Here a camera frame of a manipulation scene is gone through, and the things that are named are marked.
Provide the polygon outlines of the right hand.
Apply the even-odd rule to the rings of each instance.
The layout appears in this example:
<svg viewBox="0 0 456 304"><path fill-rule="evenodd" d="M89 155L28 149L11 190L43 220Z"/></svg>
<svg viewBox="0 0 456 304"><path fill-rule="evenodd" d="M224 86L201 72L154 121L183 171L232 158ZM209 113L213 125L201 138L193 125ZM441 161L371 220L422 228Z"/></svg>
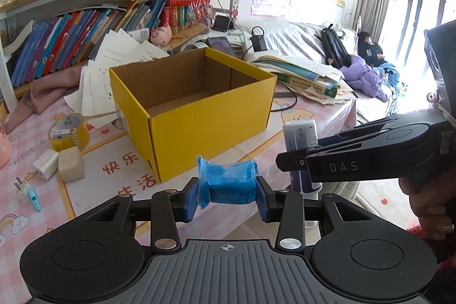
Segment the right hand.
<svg viewBox="0 0 456 304"><path fill-rule="evenodd" d="M409 197L410 207L428 238L443 240L455 232L454 218L446 207L455 199L455 166L447 168L419 193L412 192L412 182L406 177L399 179L399 186Z"/></svg>

